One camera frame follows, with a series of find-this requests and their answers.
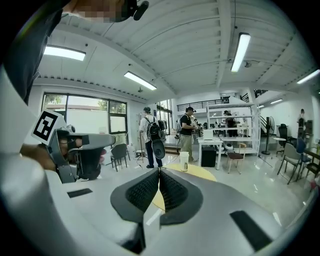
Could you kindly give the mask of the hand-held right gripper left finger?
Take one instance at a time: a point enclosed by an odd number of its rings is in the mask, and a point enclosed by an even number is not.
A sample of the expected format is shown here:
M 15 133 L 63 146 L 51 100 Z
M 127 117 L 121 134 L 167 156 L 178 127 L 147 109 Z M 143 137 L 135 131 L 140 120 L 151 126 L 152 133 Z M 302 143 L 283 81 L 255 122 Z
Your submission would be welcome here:
M 110 202 L 104 219 L 112 226 L 101 231 L 101 224 L 94 226 L 82 214 L 55 172 L 19 154 L 0 156 L 0 198 L 18 230 L 45 256 L 130 256 L 129 242 L 143 232 L 139 212 L 126 238 L 114 240 L 112 234 L 122 232 L 127 221 Z

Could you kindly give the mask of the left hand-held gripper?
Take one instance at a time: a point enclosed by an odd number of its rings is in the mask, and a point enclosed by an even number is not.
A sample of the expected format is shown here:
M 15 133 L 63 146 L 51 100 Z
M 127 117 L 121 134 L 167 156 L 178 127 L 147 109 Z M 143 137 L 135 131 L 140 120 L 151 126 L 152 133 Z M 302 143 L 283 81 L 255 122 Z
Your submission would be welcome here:
M 62 115 L 43 110 L 35 116 L 21 99 L 12 85 L 3 66 L 0 67 L 0 152 L 18 153 L 28 136 L 43 143 L 58 168 L 62 183 L 72 183 L 77 177 L 84 180 L 96 180 L 101 173 L 101 157 L 105 147 L 112 146 L 116 138 L 112 134 L 70 133 L 68 138 L 81 138 L 82 147 L 69 152 L 79 152 L 77 166 L 69 164 L 62 155 L 58 132 L 66 132 Z

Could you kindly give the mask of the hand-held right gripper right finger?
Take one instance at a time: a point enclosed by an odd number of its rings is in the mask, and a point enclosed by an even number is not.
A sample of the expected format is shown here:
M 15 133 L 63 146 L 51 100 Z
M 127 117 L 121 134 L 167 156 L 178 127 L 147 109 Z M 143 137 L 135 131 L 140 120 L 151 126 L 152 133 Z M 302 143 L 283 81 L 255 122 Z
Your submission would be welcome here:
M 163 168 L 159 188 L 165 202 L 160 230 L 148 256 L 297 255 L 294 242 L 319 199 L 313 191 L 284 228 L 260 205 L 220 182 Z

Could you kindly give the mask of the person's left hand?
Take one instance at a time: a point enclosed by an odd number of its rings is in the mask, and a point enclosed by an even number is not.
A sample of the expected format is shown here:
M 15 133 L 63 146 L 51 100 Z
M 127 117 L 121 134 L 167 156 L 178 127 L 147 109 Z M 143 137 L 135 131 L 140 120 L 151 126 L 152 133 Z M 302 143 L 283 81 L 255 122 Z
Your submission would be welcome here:
M 65 159 L 68 161 L 74 162 L 74 154 L 70 153 L 70 150 L 81 148 L 82 147 L 82 139 L 80 137 L 72 138 L 68 140 L 67 138 L 62 138 L 59 141 L 60 151 Z

